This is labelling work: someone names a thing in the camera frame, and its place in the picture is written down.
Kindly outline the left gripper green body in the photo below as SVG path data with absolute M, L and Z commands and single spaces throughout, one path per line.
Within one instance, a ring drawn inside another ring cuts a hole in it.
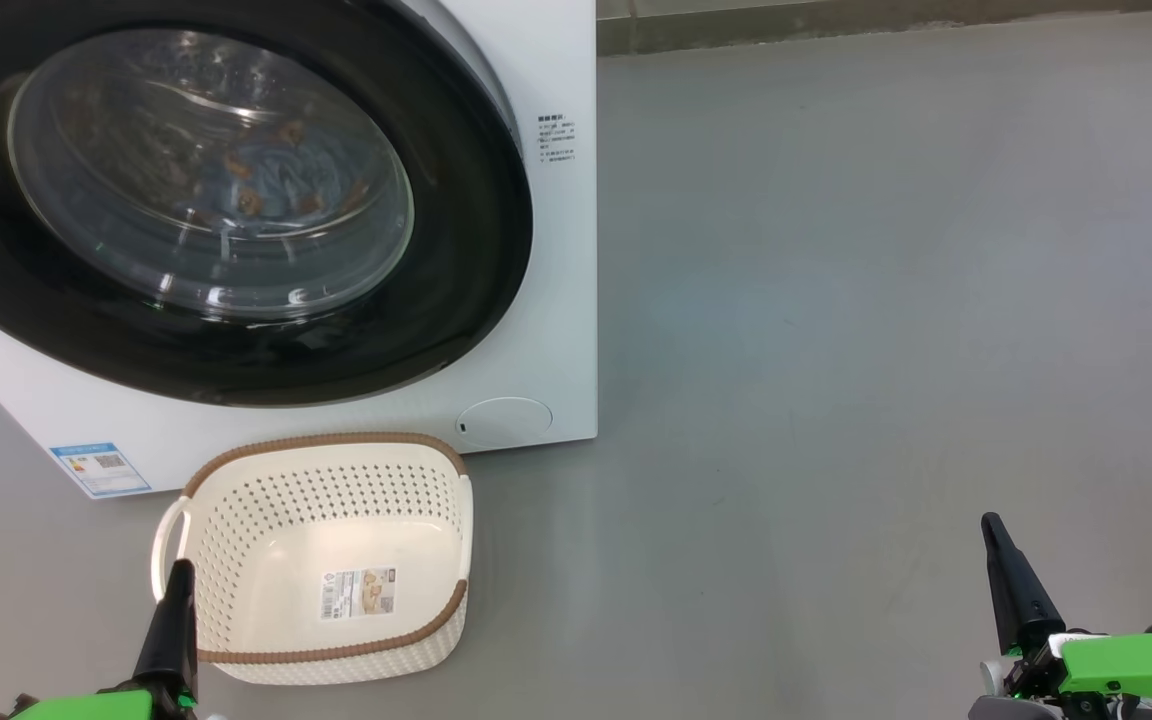
M 191 694 L 126 688 L 47 700 L 20 696 L 12 719 L 196 719 L 197 707 Z

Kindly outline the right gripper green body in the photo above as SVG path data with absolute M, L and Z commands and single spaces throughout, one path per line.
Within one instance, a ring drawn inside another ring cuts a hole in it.
M 1059 632 L 1029 655 L 984 661 L 973 719 L 1152 719 L 1152 630 Z

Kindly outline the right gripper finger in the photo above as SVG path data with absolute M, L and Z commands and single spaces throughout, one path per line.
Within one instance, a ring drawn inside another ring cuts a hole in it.
M 998 650 L 1002 655 L 1029 655 L 1043 647 L 1049 635 L 1066 632 L 1068 626 L 996 511 L 982 515 L 980 532 Z

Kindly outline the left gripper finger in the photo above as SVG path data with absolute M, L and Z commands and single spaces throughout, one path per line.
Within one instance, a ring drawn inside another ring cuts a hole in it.
M 195 564 L 177 560 L 147 626 L 132 679 L 156 702 L 196 702 L 197 670 Z

